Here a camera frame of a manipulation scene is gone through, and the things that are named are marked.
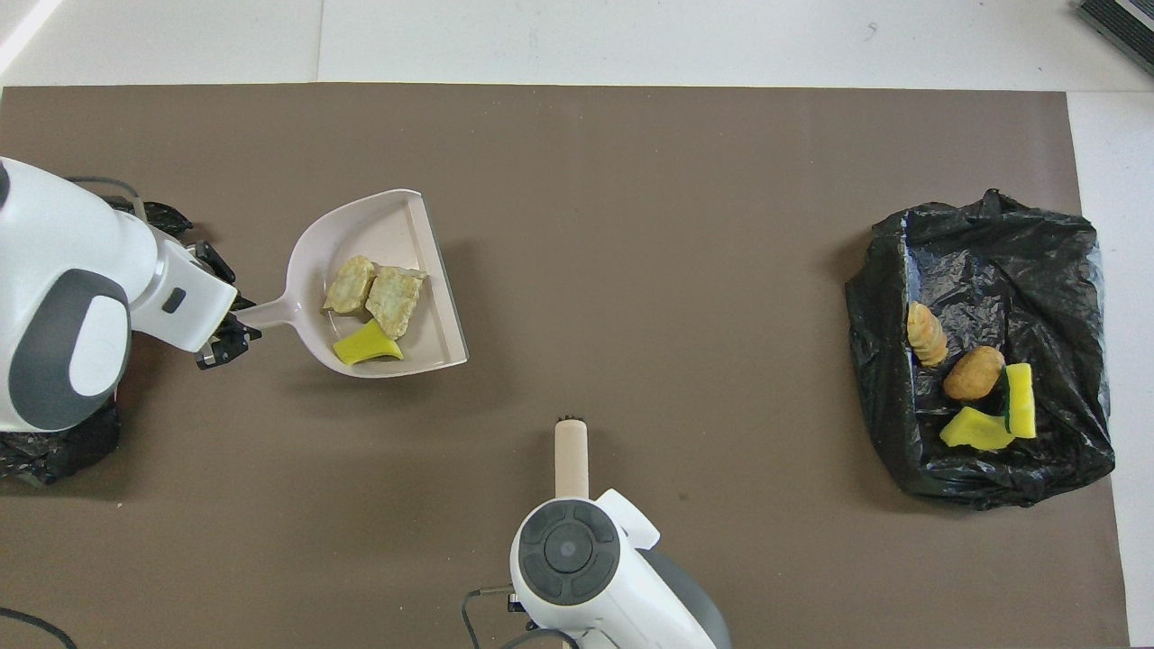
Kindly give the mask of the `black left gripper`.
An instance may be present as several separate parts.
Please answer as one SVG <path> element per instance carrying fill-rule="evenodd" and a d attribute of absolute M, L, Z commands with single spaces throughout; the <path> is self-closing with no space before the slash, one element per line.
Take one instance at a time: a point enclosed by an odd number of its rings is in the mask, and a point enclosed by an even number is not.
<path fill-rule="evenodd" d="M 237 281 L 235 273 L 225 262 L 223 256 L 207 240 L 198 240 L 187 246 L 187 251 L 197 260 L 197 264 L 213 274 L 230 288 L 234 288 Z M 235 315 L 238 311 L 246 311 L 256 307 L 256 304 L 247 298 L 239 290 L 234 291 L 228 312 L 222 319 L 220 324 L 215 329 L 213 335 L 207 340 L 207 344 L 197 351 L 198 370 L 213 370 L 222 365 L 234 361 L 239 356 L 243 356 L 249 350 L 252 341 L 260 340 L 262 331 L 257 328 L 243 324 Z"/>

